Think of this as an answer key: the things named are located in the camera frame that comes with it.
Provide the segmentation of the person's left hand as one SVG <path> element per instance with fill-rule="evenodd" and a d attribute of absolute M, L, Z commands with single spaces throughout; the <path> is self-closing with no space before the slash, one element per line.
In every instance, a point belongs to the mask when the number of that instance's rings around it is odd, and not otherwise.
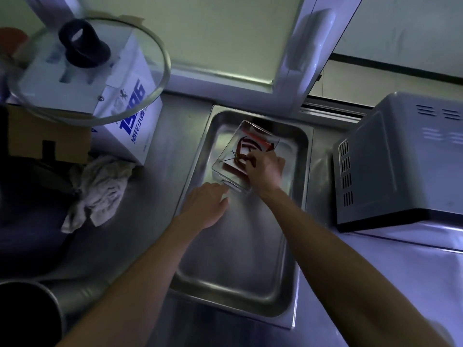
<path fill-rule="evenodd" d="M 213 226 L 224 215 L 214 212 L 215 205 L 228 191 L 226 185 L 209 182 L 194 188 L 183 203 L 180 219 L 196 231 Z"/>

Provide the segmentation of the person's right hand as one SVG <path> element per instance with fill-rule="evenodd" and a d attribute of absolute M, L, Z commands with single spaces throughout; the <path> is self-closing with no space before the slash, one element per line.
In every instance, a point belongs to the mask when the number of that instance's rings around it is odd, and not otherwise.
<path fill-rule="evenodd" d="M 251 153 L 258 154 L 257 178 L 249 178 L 252 189 L 261 198 L 268 193 L 281 190 L 282 172 L 286 160 L 278 157 L 275 151 L 262 152 L 253 150 Z"/>

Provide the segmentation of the dark red dried chili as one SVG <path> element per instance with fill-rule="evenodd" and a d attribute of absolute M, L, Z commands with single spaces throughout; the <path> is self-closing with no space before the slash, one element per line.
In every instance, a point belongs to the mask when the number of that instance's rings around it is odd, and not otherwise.
<path fill-rule="evenodd" d="M 246 162 L 249 161 L 252 167 L 256 167 L 256 158 L 250 155 L 251 151 L 247 153 L 238 153 L 233 151 L 233 164 L 234 167 L 242 174 L 247 174 Z"/>

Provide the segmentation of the clear plastic container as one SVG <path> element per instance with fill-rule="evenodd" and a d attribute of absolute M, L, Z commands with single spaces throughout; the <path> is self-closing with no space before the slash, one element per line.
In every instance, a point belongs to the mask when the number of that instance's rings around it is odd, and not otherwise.
<path fill-rule="evenodd" d="M 243 129 L 252 130 L 258 135 L 262 135 L 268 142 L 274 143 L 275 148 L 278 146 L 280 138 L 256 124 L 244 120 L 230 137 L 222 153 L 212 165 L 212 174 L 219 182 L 237 192 L 245 194 L 251 190 L 250 180 L 247 175 L 240 173 L 234 167 L 232 161 L 233 151 L 236 151 L 238 140 L 244 136 L 241 132 Z"/>

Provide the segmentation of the person's left forearm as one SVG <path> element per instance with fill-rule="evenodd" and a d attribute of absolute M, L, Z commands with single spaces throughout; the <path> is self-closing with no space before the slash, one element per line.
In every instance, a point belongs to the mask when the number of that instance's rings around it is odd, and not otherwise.
<path fill-rule="evenodd" d="M 215 222 L 176 216 L 56 347 L 145 347 L 182 256 Z"/>

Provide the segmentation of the curved red dried chili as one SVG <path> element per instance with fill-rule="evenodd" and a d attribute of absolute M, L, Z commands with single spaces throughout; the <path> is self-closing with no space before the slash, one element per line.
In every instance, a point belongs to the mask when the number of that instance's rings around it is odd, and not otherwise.
<path fill-rule="evenodd" d="M 236 157 L 247 156 L 253 150 L 262 150 L 259 143 L 249 137 L 242 137 L 238 140 Z"/>

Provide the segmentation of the long orange-red chili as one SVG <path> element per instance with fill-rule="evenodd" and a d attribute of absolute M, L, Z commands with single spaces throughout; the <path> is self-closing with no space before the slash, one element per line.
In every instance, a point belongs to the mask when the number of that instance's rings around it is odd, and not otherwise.
<path fill-rule="evenodd" d="M 274 150 L 275 144 L 271 143 L 271 142 L 268 142 L 262 135 L 258 135 L 257 133 L 255 133 L 252 130 L 243 129 L 243 130 L 241 130 L 241 132 L 244 134 L 244 136 L 249 137 L 249 138 L 255 140 L 256 142 L 258 142 L 261 149 L 262 149 L 261 151 L 268 152 L 268 151 Z"/>

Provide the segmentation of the stainless steel tray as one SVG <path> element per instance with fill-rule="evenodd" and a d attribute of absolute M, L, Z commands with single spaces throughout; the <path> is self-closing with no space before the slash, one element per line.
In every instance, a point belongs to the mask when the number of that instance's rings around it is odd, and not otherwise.
<path fill-rule="evenodd" d="M 285 329 L 296 322 L 300 271 L 269 208 L 240 180 L 219 177 L 213 164 L 243 121 L 279 139 L 276 154 L 286 160 L 281 187 L 303 210 L 309 181 L 313 128 L 242 110 L 214 105 L 177 204 L 205 182 L 225 181 L 229 206 L 217 223 L 200 232 L 188 247 L 171 290 L 210 305 Z"/>

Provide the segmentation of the white box blue print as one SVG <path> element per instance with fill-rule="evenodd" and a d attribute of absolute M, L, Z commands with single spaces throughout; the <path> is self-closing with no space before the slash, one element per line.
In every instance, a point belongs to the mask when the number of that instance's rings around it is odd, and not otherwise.
<path fill-rule="evenodd" d="M 158 98 L 145 110 L 127 119 L 91 127 L 91 149 L 144 165 L 162 105 Z"/>

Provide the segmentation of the crumpled grey cloth rag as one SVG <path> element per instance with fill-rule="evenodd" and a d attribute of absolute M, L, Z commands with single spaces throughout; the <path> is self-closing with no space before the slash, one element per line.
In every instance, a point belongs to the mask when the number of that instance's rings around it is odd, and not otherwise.
<path fill-rule="evenodd" d="M 74 165 L 69 179 L 76 195 L 61 232 L 71 234 L 87 220 L 95 226 L 109 221 L 118 210 L 136 163 L 100 155 L 85 165 Z"/>

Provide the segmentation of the silver microwave oven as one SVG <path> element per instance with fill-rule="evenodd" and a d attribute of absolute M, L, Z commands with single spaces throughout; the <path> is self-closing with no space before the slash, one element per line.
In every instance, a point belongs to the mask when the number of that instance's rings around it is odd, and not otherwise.
<path fill-rule="evenodd" d="M 388 94 L 332 154 L 340 232 L 463 226 L 463 100 Z"/>

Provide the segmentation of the glass pot lid black knob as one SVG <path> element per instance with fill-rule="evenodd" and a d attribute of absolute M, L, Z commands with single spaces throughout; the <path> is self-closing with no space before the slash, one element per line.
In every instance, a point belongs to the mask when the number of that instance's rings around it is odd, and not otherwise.
<path fill-rule="evenodd" d="M 13 104 L 80 127 L 119 122 L 145 110 L 171 75 L 170 55 L 155 33 L 101 16 L 41 29 L 2 61 Z"/>

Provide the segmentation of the brown cardboard box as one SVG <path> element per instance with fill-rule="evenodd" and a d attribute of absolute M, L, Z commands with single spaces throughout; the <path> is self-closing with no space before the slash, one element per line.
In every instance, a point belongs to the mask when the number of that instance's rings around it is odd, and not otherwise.
<path fill-rule="evenodd" d="M 51 122 L 8 104 L 8 154 L 75 164 L 88 162 L 91 128 Z"/>

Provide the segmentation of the orange round object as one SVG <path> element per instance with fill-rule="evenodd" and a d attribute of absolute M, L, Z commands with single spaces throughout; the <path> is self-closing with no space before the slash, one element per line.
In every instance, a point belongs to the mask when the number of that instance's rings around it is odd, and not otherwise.
<path fill-rule="evenodd" d="M 19 28 L 0 27 L 0 50 L 12 57 L 29 36 Z"/>

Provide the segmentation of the white window frame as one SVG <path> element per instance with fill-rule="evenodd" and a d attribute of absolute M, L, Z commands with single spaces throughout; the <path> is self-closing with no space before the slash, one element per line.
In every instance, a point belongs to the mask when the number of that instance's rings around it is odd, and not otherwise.
<path fill-rule="evenodd" d="M 269 83 L 174 65 L 167 92 L 273 116 L 296 116 L 362 0 L 302 0 Z"/>

